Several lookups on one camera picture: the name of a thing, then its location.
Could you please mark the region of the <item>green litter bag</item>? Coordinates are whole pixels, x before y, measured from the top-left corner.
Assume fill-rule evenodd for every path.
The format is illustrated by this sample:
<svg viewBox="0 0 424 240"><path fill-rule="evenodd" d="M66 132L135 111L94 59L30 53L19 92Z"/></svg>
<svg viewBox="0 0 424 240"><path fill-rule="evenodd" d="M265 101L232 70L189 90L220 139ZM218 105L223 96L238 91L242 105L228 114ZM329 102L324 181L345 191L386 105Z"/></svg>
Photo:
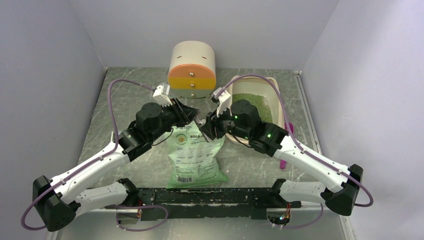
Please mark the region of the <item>green litter bag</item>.
<svg viewBox="0 0 424 240"><path fill-rule="evenodd" d="M172 164L168 189L199 187L229 180L216 159L224 145L224 138L207 142L194 122L172 129L170 138L165 141Z"/></svg>

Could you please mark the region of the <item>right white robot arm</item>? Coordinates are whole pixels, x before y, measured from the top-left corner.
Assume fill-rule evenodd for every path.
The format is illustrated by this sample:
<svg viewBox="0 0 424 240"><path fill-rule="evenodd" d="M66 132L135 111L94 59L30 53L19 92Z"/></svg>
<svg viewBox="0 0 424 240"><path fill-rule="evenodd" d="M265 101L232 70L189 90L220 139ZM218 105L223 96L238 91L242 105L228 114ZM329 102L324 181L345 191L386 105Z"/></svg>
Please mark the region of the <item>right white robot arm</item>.
<svg viewBox="0 0 424 240"><path fill-rule="evenodd" d="M285 129L262 121L257 108L249 101L238 100L222 113L209 112L196 124L208 141L226 134L247 140L248 146L256 152L291 163L316 179L315 182L277 179L269 197L275 207L311 202L323 204L342 216L352 214L363 169L357 164L339 164L292 139Z"/></svg>

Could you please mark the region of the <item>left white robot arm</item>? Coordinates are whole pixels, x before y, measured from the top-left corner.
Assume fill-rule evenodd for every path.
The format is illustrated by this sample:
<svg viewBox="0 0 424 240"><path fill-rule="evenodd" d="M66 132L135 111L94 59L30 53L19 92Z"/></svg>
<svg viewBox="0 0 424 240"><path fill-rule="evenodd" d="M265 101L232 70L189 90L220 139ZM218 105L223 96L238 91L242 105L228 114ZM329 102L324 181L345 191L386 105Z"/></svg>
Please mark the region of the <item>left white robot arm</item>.
<svg viewBox="0 0 424 240"><path fill-rule="evenodd" d="M106 187L90 185L109 171L148 152L154 142L174 127L194 121L199 109L172 98L170 104L144 104L135 120L96 155L58 176L42 175L33 182L34 207L49 232L58 231L76 217L106 206L132 208L142 205L138 188L122 178Z"/></svg>

